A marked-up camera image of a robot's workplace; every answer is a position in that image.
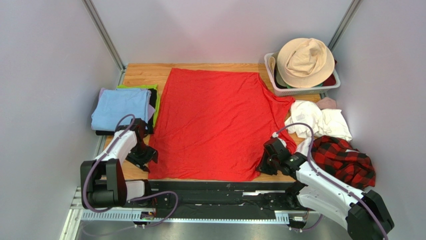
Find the red t-shirt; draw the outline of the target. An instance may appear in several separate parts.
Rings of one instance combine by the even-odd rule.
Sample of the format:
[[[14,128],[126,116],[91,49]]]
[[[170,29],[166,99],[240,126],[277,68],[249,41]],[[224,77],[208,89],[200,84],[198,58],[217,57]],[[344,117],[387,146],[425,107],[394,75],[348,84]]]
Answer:
[[[173,68],[149,138],[158,160],[148,177],[254,180],[264,143],[285,125],[294,102],[274,95],[257,72]]]

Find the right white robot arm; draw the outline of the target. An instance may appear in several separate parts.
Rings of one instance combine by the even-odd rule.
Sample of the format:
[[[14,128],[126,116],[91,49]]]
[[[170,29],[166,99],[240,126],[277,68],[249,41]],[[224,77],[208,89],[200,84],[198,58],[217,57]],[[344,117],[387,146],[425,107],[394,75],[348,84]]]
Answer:
[[[287,207],[317,211],[342,226],[353,240],[388,239],[395,223],[381,195],[349,186],[321,169],[309,153],[311,146],[306,139],[290,153],[281,138],[272,137],[263,144],[257,170],[295,180],[285,190]]]

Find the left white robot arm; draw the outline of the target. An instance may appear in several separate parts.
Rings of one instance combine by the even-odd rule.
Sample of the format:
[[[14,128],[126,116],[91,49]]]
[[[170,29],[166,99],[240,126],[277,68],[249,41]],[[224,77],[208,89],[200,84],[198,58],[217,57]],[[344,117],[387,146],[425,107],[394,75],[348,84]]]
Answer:
[[[150,171],[148,163],[158,162],[158,151],[144,142],[146,125],[133,114],[125,115],[117,123],[106,149],[80,165],[81,202],[85,209],[106,212],[139,201],[150,192],[147,180],[126,180],[123,172],[124,161],[144,172]]]

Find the folded lime green shorts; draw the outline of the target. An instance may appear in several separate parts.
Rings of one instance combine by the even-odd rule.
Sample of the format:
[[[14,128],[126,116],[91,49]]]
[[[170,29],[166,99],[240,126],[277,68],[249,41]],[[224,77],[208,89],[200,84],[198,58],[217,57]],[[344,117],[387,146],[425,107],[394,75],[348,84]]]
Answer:
[[[156,99],[155,99],[155,103],[150,103],[150,105],[152,107],[154,107],[155,112],[153,114],[152,120],[152,126],[154,127],[156,125],[157,119],[158,119],[158,115],[159,115],[159,109],[160,109],[160,103],[161,103],[161,96],[158,92],[158,85],[157,84],[149,84],[149,85],[139,85],[139,86],[126,86],[124,84],[118,85],[116,87],[117,89],[133,89],[133,88],[138,88],[138,89],[154,89],[155,93],[152,93],[151,96],[153,97],[155,95]]]

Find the white perforated plastic basket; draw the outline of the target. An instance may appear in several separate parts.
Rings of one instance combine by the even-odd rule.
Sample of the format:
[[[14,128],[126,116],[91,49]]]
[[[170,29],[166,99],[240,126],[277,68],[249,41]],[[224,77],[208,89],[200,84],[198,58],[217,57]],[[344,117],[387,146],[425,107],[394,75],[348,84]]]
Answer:
[[[280,88],[276,81],[274,74],[269,65],[269,58],[274,53],[266,53],[264,55],[264,65],[266,67],[266,72],[269,77],[269,81],[272,84],[273,92],[278,97],[285,96],[296,96],[296,95],[313,95],[313,94],[325,94],[328,90],[337,89],[341,86],[341,80],[336,70],[333,71],[331,76],[332,81],[326,80],[323,86],[310,87],[310,88]]]

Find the white crumpled shirt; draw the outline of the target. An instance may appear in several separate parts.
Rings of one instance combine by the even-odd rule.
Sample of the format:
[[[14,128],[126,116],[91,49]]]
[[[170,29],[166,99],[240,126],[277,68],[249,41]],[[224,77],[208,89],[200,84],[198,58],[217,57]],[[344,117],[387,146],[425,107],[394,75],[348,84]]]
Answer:
[[[350,142],[353,139],[341,109],[320,109],[316,103],[296,100],[290,107],[290,117],[284,122],[289,134],[309,139],[329,136]]]

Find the red black plaid shirt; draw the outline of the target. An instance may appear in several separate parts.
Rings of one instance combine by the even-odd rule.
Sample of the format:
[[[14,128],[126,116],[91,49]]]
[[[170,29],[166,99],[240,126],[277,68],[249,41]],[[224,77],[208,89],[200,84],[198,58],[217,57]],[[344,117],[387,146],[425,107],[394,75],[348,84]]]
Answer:
[[[315,163],[345,184],[364,190],[376,186],[376,171],[371,158],[342,139],[321,136],[311,149]]]

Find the pink garment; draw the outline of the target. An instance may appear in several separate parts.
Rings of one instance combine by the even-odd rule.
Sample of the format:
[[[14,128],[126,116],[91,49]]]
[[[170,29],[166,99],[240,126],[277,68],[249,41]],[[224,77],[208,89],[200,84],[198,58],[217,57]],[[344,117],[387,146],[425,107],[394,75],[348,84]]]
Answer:
[[[316,102],[316,105],[320,110],[337,109],[337,102],[330,97],[324,97],[323,99]]]

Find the teal garment in basket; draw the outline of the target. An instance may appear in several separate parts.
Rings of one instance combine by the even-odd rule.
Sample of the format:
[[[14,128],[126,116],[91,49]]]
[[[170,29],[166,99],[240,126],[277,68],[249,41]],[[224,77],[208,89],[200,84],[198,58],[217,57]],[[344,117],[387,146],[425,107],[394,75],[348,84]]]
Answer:
[[[291,85],[289,85],[289,84],[285,84],[285,86],[286,86],[286,88],[287,89],[309,89],[309,88],[318,88],[318,87],[322,87],[323,86],[323,83],[320,83],[320,84],[318,84],[318,85],[315,85],[315,86],[310,86],[310,87],[306,87],[306,86],[301,86],[301,87],[294,87],[294,86],[291,86]]]

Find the dark red garment in basket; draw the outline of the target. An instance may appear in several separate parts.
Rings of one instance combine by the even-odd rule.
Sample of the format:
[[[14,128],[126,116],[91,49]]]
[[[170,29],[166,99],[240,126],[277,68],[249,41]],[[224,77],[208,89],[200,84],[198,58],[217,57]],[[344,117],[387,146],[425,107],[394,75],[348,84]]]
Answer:
[[[332,87],[337,84],[334,72],[322,83],[321,87]]]

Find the beige bucket hat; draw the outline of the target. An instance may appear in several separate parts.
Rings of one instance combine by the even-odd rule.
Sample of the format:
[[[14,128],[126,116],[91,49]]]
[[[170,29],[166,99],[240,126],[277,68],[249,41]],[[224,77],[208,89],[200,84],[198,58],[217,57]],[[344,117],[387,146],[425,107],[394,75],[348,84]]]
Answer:
[[[323,83],[335,70],[335,58],[326,44],[316,38],[295,38],[277,56],[277,69],[292,87],[313,87]]]

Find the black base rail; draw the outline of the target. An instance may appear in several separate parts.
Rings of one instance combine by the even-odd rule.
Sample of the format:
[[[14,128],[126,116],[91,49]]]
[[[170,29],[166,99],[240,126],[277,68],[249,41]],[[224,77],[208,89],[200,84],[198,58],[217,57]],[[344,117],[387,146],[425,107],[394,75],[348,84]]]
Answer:
[[[150,194],[165,192],[153,200],[127,202],[124,208],[157,210],[164,218],[191,220],[272,220],[276,211],[305,215],[307,209],[289,205],[291,182],[225,182],[151,180]]]

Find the aluminium frame rail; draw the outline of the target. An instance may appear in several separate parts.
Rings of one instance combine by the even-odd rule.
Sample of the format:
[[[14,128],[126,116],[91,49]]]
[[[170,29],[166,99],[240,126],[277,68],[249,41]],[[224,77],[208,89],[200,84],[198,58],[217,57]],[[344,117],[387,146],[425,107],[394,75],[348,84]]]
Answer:
[[[83,207],[77,189],[61,237],[77,237],[81,221],[150,223],[286,224],[304,231],[301,214],[307,211],[327,217],[345,228],[353,240],[381,240],[393,228],[381,197],[349,186],[336,193],[320,191],[312,183],[151,181],[151,198],[128,200],[107,212]]]

